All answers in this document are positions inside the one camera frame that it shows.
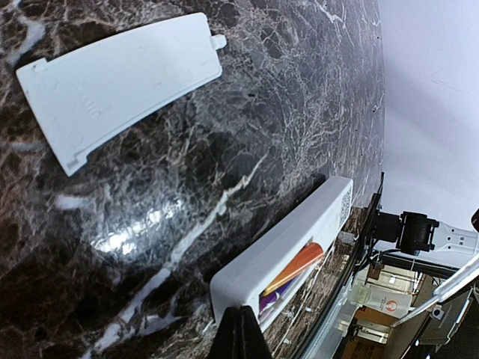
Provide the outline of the white battery cover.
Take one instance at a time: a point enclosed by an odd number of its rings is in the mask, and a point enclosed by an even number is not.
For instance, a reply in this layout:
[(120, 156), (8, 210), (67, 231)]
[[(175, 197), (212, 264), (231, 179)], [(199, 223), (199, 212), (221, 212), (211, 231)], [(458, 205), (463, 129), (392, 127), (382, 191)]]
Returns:
[(16, 71), (65, 174), (149, 114), (217, 79), (226, 37), (203, 13), (144, 25)]

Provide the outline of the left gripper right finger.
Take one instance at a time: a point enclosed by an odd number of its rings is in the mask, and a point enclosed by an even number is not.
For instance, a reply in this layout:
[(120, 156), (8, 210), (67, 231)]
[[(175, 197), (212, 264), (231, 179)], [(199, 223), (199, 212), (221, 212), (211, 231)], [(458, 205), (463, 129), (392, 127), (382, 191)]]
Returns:
[(250, 306), (241, 307), (241, 358), (272, 359), (254, 311)]

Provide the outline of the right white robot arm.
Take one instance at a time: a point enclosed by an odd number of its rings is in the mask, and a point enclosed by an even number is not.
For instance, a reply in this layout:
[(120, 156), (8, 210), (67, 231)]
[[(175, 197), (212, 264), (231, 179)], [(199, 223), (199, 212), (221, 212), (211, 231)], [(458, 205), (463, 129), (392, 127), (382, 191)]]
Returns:
[(452, 227), (417, 212), (400, 215), (380, 212), (374, 223), (373, 240), (393, 244), (403, 254), (438, 254), (453, 251), (467, 256), (478, 253), (478, 233)]

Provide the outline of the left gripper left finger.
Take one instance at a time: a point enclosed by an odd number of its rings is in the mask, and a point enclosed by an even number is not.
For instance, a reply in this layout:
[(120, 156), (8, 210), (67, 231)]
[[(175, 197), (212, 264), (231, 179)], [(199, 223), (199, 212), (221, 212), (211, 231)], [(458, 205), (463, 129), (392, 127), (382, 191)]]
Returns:
[(211, 345), (212, 359), (238, 359), (240, 357), (239, 309), (228, 307), (220, 321)]

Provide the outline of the long white remote control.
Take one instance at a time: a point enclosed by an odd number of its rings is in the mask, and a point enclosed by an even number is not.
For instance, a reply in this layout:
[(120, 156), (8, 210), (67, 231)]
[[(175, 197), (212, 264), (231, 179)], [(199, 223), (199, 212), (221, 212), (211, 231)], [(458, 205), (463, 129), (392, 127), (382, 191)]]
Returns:
[(292, 292), (259, 315), (259, 299), (265, 288), (286, 265), (313, 242), (330, 249), (350, 216), (353, 180), (330, 177), (255, 243), (218, 271), (210, 282), (210, 296), (216, 322), (228, 307), (250, 306), (262, 331), (286, 307), (314, 269), (298, 277)]

